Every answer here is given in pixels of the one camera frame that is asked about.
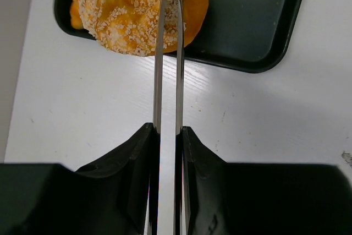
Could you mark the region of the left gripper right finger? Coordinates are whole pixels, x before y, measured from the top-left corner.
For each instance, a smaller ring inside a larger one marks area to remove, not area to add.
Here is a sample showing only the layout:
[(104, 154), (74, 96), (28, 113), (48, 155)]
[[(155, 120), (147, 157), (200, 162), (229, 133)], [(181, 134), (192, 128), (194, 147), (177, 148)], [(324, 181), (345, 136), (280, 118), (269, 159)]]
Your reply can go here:
[(226, 162), (182, 130), (187, 234), (351, 234), (351, 185), (334, 165)]

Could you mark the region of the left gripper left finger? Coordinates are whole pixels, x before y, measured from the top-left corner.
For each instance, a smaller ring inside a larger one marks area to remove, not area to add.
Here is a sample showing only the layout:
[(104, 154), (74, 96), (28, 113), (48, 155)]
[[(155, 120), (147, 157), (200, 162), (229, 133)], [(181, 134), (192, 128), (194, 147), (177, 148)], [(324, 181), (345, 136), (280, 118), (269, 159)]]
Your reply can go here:
[(1, 164), (1, 234), (156, 234), (157, 142), (145, 123), (76, 171), (60, 163)]

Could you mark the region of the large sugared bread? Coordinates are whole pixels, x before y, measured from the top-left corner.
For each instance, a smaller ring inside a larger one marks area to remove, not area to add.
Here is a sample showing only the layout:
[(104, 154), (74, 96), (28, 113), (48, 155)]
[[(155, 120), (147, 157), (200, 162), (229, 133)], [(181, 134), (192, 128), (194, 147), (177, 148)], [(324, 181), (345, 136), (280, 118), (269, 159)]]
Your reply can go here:
[[(178, 2), (183, 3), (184, 45), (200, 32), (208, 0), (166, 0), (163, 50), (177, 49)], [(133, 56), (155, 54), (161, 0), (72, 0), (70, 23), (106, 49)]]

